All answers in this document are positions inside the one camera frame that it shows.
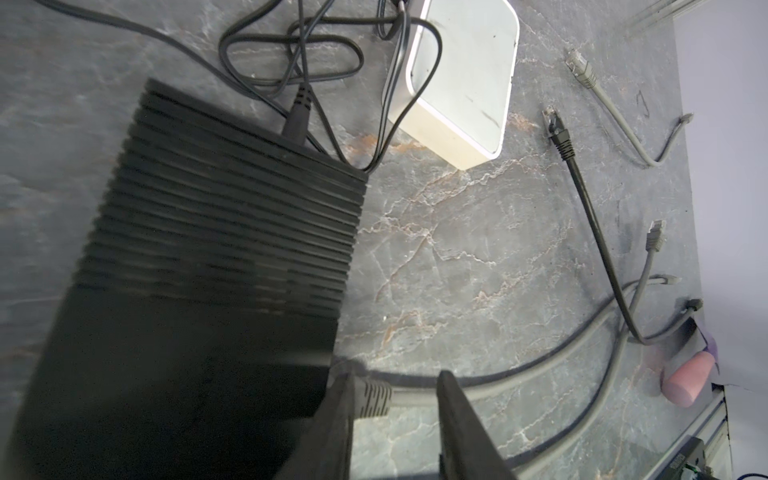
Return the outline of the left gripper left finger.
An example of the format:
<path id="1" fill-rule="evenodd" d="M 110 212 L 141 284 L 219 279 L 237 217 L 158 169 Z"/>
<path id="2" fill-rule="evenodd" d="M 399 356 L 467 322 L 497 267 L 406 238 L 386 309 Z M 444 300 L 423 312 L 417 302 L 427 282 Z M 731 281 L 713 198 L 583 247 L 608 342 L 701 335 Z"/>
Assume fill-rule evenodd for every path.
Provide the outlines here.
<path id="1" fill-rule="evenodd" d="M 355 421 L 355 380 L 338 377 L 309 429 L 274 479 L 348 479 Z"/>

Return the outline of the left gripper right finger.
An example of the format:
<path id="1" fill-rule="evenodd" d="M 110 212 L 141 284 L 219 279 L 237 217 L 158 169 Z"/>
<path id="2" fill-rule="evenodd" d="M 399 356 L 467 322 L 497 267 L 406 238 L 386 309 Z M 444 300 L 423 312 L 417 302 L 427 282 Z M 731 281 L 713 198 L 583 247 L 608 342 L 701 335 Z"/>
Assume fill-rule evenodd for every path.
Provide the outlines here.
<path id="1" fill-rule="evenodd" d="M 441 479 L 516 479 L 448 370 L 438 375 Z"/>

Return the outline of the black network switch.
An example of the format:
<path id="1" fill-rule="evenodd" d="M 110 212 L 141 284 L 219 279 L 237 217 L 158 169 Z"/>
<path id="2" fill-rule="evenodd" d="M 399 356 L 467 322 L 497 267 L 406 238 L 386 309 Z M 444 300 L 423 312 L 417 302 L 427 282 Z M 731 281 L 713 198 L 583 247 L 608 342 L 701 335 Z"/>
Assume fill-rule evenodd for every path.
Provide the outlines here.
<path id="1" fill-rule="evenodd" d="M 325 394 L 367 175 L 149 80 L 5 479 L 268 479 Z"/>

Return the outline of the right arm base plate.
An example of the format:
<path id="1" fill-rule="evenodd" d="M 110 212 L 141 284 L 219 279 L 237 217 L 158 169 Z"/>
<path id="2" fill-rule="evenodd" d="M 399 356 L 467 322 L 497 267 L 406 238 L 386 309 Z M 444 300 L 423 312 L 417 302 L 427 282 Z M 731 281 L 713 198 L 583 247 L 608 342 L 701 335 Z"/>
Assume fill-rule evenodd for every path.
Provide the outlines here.
<path id="1" fill-rule="evenodd" d="M 644 479 L 733 479 L 729 441 L 722 435 L 709 440 L 683 435 Z"/>

